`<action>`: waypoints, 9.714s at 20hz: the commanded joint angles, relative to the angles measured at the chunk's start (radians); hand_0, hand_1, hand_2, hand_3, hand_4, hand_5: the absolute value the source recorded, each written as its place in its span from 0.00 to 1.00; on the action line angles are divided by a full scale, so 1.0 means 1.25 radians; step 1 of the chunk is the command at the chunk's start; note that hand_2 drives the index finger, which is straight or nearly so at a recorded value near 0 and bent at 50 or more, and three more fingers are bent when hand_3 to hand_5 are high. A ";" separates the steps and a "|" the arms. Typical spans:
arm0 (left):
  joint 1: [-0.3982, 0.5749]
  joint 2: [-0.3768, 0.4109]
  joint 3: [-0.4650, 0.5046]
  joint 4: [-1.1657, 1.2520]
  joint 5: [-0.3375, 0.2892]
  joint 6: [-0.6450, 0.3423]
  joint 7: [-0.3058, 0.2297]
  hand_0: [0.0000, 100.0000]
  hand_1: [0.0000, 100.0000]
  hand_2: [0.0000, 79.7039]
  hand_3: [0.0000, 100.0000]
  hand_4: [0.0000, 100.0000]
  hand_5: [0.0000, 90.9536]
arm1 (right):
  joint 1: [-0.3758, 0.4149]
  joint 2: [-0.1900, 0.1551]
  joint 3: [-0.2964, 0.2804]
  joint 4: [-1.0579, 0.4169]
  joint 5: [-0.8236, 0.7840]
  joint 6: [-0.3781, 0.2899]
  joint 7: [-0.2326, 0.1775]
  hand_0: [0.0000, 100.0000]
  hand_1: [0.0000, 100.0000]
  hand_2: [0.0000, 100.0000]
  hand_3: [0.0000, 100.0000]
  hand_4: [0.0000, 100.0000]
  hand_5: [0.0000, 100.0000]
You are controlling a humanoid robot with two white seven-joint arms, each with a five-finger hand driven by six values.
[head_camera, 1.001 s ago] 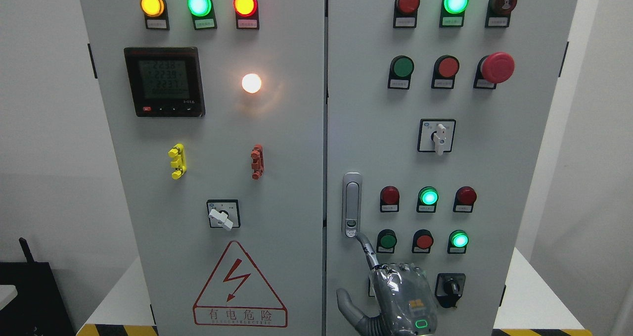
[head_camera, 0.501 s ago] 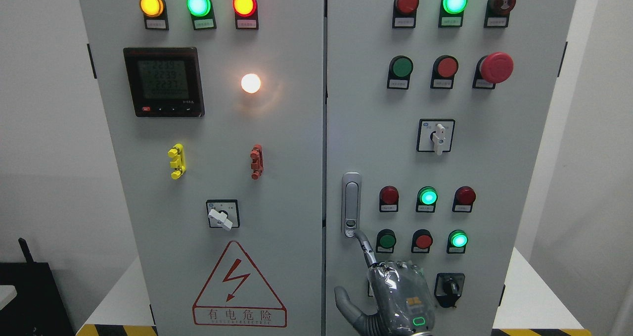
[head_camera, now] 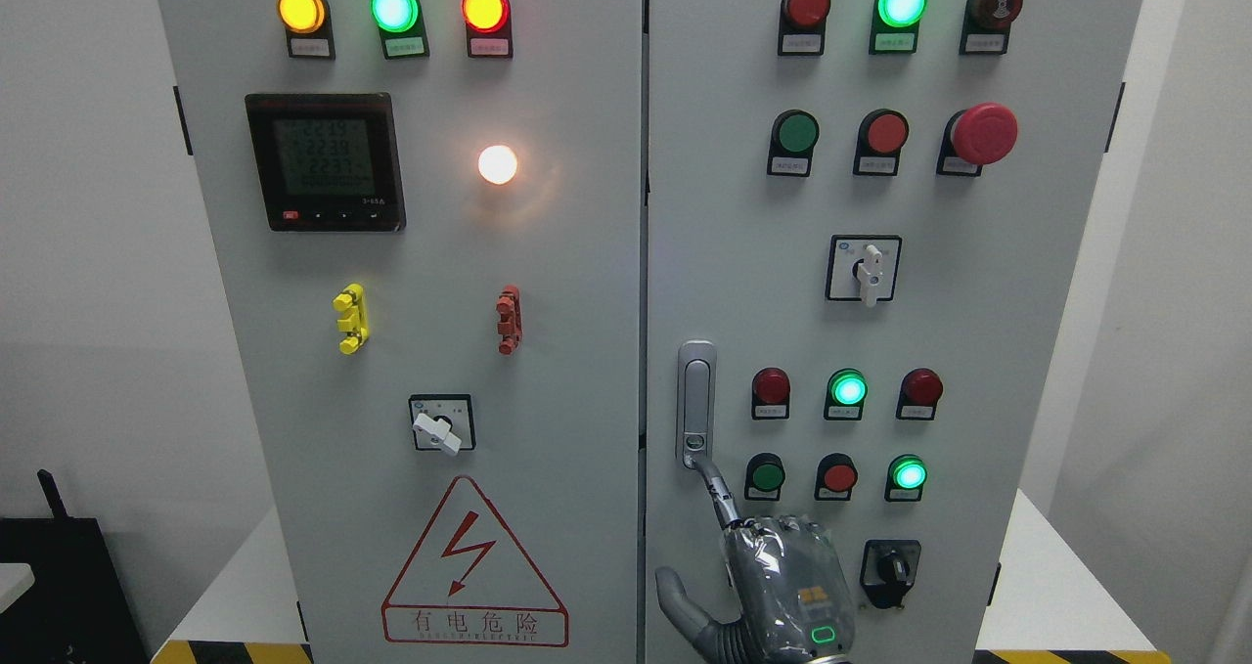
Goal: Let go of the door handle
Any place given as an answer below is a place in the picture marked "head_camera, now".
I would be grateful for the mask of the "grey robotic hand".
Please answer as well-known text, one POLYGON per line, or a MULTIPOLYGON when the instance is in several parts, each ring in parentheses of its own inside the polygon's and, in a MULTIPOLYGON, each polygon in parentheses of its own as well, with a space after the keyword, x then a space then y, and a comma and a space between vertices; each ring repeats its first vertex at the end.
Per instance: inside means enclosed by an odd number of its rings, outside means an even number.
POLYGON ((654 570, 657 600, 706 663, 848 663, 854 603, 828 531, 796 515, 742 517, 720 469, 694 459, 722 529, 741 615, 722 623, 689 598, 670 568, 654 570))

